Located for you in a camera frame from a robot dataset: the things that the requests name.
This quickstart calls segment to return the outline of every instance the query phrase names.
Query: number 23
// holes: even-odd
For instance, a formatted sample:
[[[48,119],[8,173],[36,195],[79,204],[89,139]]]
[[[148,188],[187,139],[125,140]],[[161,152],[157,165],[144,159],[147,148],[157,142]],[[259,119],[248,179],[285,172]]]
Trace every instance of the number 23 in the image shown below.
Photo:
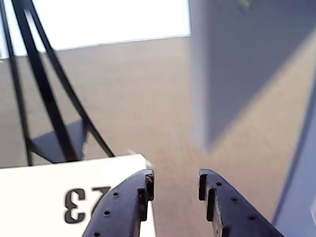
[[[97,188],[92,188],[92,191],[100,191],[102,193],[101,197],[99,198],[99,200],[95,203],[93,209],[92,209],[92,213],[94,212],[94,209],[96,207],[96,205],[98,204],[98,202],[100,201],[100,199],[111,189],[111,187],[106,186],[106,187],[97,187]],[[85,218],[85,213],[84,212],[80,212],[78,213],[78,217],[76,219],[74,219],[71,215],[71,212],[73,209],[77,209],[77,205],[73,203],[72,201],[72,194],[76,193],[78,194],[78,200],[85,200],[85,192],[83,189],[72,189],[69,190],[66,195],[65,195],[65,207],[67,208],[67,211],[65,212],[65,222],[68,224],[76,224],[79,223],[81,221],[84,220]]]

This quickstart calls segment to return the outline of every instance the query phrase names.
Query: beige carpet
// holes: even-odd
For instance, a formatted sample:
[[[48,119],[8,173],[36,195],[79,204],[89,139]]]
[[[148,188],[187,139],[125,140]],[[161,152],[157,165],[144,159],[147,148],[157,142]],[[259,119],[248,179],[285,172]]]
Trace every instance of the beige carpet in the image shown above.
[[[316,53],[311,36],[284,62],[209,152],[190,142],[190,38],[102,45],[59,52],[75,91],[102,136],[119,154],[142,153],[154,164],[159,237],[209,236],[198,201],[198,169],[223,175],[271,218],[309,97]],[[26,58],[19,58],[32,135],[50,124]],[[67,122],[78,116],[51,67],[47,69]],[[0,64],[1,167],[25,165],[7,61]],[[93,139],[89,158],[103,157]]]

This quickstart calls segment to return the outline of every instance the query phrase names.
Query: white wall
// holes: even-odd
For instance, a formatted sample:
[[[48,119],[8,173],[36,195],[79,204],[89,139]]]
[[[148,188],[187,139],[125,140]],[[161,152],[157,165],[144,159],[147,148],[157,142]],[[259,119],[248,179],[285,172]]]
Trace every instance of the white wall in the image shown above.
[[[149,40],[190,33],[186,0],[33,0],[56,50],[88,45]],[[16,55],[26,51],[10,0],[4,0]],[[37,34],[39,51],[44,51]],[[7,50],[1,25],[1,57]]]

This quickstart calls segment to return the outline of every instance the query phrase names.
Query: black metal stand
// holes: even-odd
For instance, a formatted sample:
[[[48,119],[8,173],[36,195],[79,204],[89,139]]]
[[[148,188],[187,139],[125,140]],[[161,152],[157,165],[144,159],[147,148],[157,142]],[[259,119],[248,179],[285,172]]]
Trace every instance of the black metal stand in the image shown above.
[[[87,132],[91,132],[96,141],[102,147],[104,152],[109,157],[114,157],[113,152],[102,139],[99,132],[96,130],[89,116],[85,112],[78,97],[72,89],[66,74],[63,71],[58,58],[52,49],[45,31],[41,25],[39,16],[35,10],[32,0],[12,0],[13,9],[17,18],[19,29],[23,38],[23,42],[28,54],[30,66],[32,68],[41,98],[44,102],[49,119],[53,126],[54,131],[47,133],[43,136],[31,139],[29,135],[27,117],[25,113],[25,103],[23,101],[23,92],[20,83],[20,76],[18,73],[18,66],[16,63],[15,55],[13,52],[12,41],[9,32],[9,26],[6,18],[4,2],[0,0],[0,11],[3,23],[3,29],[6,37],[6,44],[9,53],[9,61],[11,66],[11,74],[13,85],[15,89],[15,96],[19,109],[19,116],[22,125],[23,136],[25,140],[26,153],[28,165],[33,165],[32,152],[40,155],[51,163],[61,163],[82,160],[82,148],[86,142]],[[36,49],[34,39],[30,30],[29,23],[26,18],[28,12],[36,26],[41,41],[47,51],[47,55],[59,77],[59,80],[69,96],[72,104],[81,117],[81,121],[65,125],[61,114],[56,104],[53,91],[49,85],[47,75],[44,70],[43,63],[40,59],[40,54]]]

